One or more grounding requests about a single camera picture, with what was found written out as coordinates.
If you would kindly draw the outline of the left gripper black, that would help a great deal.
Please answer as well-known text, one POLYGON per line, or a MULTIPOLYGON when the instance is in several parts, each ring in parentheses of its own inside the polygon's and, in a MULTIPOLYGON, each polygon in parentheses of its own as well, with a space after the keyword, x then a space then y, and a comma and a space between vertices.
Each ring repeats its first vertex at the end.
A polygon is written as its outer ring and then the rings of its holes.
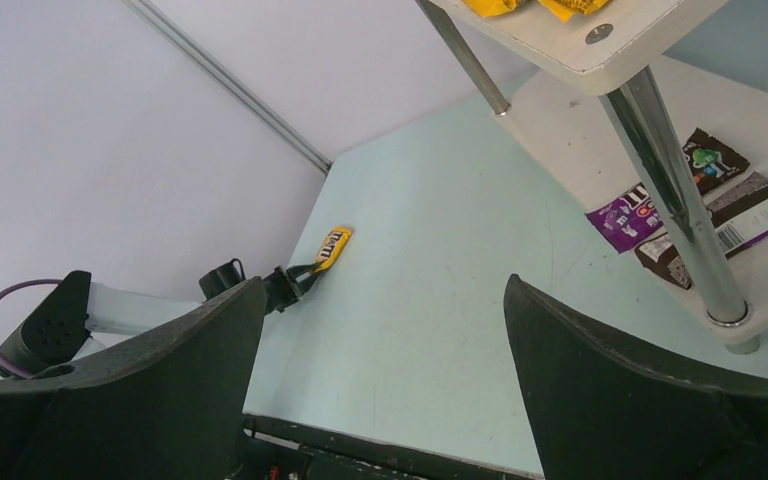
MULTIPOLYGON (((320 262, 294 265, 284 268, 278 266, 262 278, 266 292, 266 313, 282 313, 306 295, 323 273, 320 262)), ((241 260, 230 261, 208 271, 198 281, 199 287, 207 300, 210 300, 246 280, 241 260)))

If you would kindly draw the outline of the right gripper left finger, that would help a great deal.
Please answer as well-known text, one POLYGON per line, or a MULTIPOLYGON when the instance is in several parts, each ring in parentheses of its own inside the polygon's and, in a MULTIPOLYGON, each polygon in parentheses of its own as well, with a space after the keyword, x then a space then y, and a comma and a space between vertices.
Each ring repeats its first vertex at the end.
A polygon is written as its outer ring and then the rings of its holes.
POLYGON ((267 295, 253 278, 28 380, 0 380, 0 479, 223 479, 267 295))

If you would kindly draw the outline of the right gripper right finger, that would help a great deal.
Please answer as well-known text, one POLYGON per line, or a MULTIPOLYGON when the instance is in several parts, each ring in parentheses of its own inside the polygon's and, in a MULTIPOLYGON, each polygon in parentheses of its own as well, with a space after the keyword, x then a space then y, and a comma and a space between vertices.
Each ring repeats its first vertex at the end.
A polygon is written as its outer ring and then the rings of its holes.
POLYGON ((516 376, 548 479, 768 479, 768 378, 590 318, 517 275, 516 376))

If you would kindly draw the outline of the yellow candy bag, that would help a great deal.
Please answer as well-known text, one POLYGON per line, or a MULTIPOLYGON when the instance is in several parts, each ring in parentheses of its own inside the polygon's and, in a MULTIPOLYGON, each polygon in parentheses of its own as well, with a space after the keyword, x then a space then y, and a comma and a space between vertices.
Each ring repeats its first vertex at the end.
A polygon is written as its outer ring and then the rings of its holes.
POLYGON ((314 273, 325 272, 334 266, 348 244, 352 233, 350 228, 338 226, 326 235, 315 257, 314 273))
POLYGON ((482 18, 507 15, 516 11, 525 0, 462 0, 473 13, 482 18))

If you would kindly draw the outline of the purple candy bag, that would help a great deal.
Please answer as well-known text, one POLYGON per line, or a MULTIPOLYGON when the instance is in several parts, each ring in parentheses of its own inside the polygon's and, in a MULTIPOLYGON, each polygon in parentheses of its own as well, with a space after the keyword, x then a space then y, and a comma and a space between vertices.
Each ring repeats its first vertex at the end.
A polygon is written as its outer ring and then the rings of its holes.
POLYGON ((588 212, 587 220, 616 250, 632 250, 663 225, 648 191, 636 184, 606 205, 588 212))

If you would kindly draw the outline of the brown candy bag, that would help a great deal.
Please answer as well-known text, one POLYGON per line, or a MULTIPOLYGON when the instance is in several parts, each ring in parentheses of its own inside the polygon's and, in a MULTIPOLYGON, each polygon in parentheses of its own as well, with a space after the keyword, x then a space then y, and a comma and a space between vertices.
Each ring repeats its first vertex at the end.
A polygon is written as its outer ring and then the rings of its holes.
POLYGON ((743 155, 697 128, 682 147, 699 193, 721 194, 708 201, 721 250, 727 258, 768 237, 768 177, 754 171, 743 155))

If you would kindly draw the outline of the yellow candy bar wrapper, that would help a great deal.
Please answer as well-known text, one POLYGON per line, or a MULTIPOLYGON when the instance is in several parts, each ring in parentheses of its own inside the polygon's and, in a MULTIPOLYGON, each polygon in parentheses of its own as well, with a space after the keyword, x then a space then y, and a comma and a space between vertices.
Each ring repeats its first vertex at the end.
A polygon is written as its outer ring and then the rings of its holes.
POLYGON ((538 3, 562 22, 576 15, 591 15, 603 9, 610 0, 538 0, 538 3))

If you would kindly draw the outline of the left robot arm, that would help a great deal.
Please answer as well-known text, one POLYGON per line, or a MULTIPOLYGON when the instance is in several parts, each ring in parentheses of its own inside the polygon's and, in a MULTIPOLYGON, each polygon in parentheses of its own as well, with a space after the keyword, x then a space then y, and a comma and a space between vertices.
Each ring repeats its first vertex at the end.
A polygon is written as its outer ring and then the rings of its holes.
MULTIPOLYGON (((329 267, 325 261, 278 266, 264 278, 265 315, 283 313, 307 294, 329 267)), ((242 262, 234 258, 199 279, 206 300, 246 280, 242 262)), ((75 270, 63 279, 34 279, 0 292, 0 302, 16 291, 42 285, 54 289, 0 344, 0 376, 29 379, 105 348, 93 333, 137 336, 163 325, 204 302, 172 301, 110 288, 92 281, 88 271, 75 270)))

